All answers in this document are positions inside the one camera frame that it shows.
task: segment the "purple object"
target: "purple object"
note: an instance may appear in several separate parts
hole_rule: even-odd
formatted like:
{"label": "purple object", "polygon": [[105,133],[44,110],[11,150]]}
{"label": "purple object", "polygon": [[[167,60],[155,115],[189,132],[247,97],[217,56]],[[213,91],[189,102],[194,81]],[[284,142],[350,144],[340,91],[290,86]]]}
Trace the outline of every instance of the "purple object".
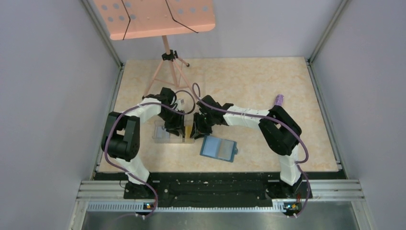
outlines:
{"label": "purple object", "polygon": [[276,96],[276,98],[275,98],[275,104],[274,105],[282,106],[282,103],[283,103],[283,95],[278,94],[278,96]]}

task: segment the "pink board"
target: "pink board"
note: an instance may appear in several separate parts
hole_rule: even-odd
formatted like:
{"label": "pink board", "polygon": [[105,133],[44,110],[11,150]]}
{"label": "pink board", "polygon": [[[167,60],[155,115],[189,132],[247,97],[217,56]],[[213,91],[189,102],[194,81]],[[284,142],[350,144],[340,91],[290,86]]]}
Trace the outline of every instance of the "pink board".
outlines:
{"label": "pink board", "polygon": [[[213,0],[167,1],[174,19],[187,27],[197,32],[215,27]],[[193,33],[172,20],[165,0],[94,0],[94,3],[112,40]]]}

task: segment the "wooden tabletop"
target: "wooden tabletop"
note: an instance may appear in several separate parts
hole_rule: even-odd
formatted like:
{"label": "wooden tabletop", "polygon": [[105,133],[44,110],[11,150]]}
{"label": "wooden tabletop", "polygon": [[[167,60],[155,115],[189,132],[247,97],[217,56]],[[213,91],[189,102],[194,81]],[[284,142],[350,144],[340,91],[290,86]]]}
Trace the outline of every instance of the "wooden tabletop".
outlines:
{"label": "wooden tabletop", "polygon": [[[283,107],[302,128],[301,138],[309,150],[309,161],[302,169],[307,172],[336,172],[336,160],[318,106],[316,95],[303,57],[207,58],[190,59],[189,68],[183,65],[190,82],[197,82],[202,97],[209,94],[220,104],[233,103],[251,109],[270,109],[277,94],[284,95]],[[142,101],[145,87],[154,74],[159,60],[130,60],[126,63],[115,104],[121,112]],[[165,63],[159,79],[171,81]],[[153,84],[150,93],[158,94],[164,83]],[[180,93],[189,111],[191,98]],[[138,152],[151,172],[277,172],[277,154],[267,145],[261,132],[239,126],[214,126],[213,136],[237,142],[234,162],[200,156],[203,139],[193,144],[156,144],[152,139],[153,117],[141,126]],[[300,147],[299,159],[305,157]],[[118,172],[102,159],[100,172]]]}

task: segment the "gray wall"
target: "gray wall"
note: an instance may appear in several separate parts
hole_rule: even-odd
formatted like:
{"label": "gray wall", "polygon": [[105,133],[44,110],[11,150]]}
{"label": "gray wall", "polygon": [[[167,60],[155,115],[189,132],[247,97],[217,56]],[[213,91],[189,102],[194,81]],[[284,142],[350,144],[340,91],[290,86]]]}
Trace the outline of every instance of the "gray wall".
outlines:
{"label": "gray wall", "polygon": [[404,229],[406,1],[354,0],[316,60],[347,171],[379,229]]}
{"label": "gray wall", "polygon": [[[310,57],[340,0],[213,2],[215,29],[168,37],[171,48],[184,58]],[[123,61],[157,59],[165,52],[160,37],[113,41],[113,45]]]}
{"label": "gray wall", "polygon": [[118,75],[78,0],[0,3],[0,229],[68,227]]}

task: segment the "metal frame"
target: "metal frame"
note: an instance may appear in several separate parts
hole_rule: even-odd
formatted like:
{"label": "metal frame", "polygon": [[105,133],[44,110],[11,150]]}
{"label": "metal frame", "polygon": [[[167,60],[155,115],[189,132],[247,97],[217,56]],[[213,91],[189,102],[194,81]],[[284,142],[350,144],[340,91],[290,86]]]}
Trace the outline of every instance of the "metal frame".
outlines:
{"label": "metal frame", "polygon": [[[112,102],[110,104],[110,111],[113,110],[115,105],[115,100],[117,98],[118,89],[120,86],[121,78],[124,71],[124,66],[122,61],[119,59],[114,47],[112,46],[106,32],[103,30],[101,23],[98,21],[93,9],[90,7],[88,0],[80,0],[86,9],[87,13],[90,16],[90,19],[93,21],[96,30],[98,31],[100,37],[103,39],[104,43],[106,44],[109,52],[113,56],[117,65],[121,67],[120,74],[118,76],[117,85],[114,90],[114,94],[112,96]],[[326,104],[324,102],[324,97],[319,87],[318,80],[314,74],[313,70],[313,63],[316,60],[320,50],[323,48],[324,43],[328,40],[329,35],[333,31],[335,25],[337,24],[338,19],[348,6],[350,0],[342,0],[338,9],[336,10],[334,16],[332,17],[329,25],[327,26],[325,32],[321,36],[319,42],[317,43],[311,57],[307,60],[307,67],[310,74],[310,78],[315,89],[315,94],[317,97],[317,101],[320,106],[320,110],[322,113],[322,117],[324,119],[327,133],[333,148],[334,155],[336,157],[337,163],[340,166],[343,165],[343,169],[345,169],[345,163],[343,162],[340,151],[339,145],[335,139],[335,133],[333,129],[333,125],[330,120],[329,113],[326,108]],[[97,166],[101,160],[102,151],[99,151],[98,158],[96,161],[96,166],[94,169],[97,169]],[[335,202],[335,201],[350,201],[356,220],[358,222],[359,228],[361,230],[373,230],[376,229],[368,206],[365,202],[365,197],[362,192],[361,185],[358,180],[310,180],[310,184],[312,187],[312,193],[314,198],[309,199],[309,202]],[[69,229],[70,230],[81,230],[82,224],[85,218],[85,214],[88,207],[91,207],[91,211],[114,211],[120,209],[120,207],[126,207],[127,209],[130,208],[131,211],[145,211],[140,210],[140,205],[143,202],[153,202],[153,200],[134,200],[131,201],[133,204],[132,206],[114,206],[114,205],[129,205],[129,200],[124,200],[124,188],[121,187],[120,181],[82,181],[76,204],[75,209],[72,213],[72,218],[70,222]],[[268,210],[263,208],[241,208],[235,211],[280,211],[278,209],[278,204],[280,202],[292,202],[292,199],[273,199],[272,200],[276,206]],[[193,208],[157,208],[157,211],[165,212],[165,211],[234,211],[230,209],[210,209],[210,208],[198,208],[195,210]]]}

